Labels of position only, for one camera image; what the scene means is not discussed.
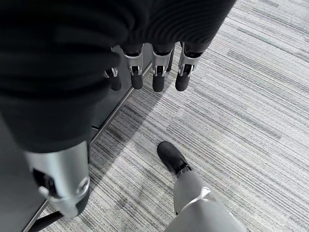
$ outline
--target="gray striped carpet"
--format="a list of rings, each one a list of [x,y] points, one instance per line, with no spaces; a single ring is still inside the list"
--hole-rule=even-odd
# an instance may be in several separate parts
[[[252,232],[309,232],[309,2],[241,0],[192,76],[148,76],[91,150],[85,211],[45,232],[156,232],[175,217],[173,142]],[[43,215],[50,212],[47,208]]]

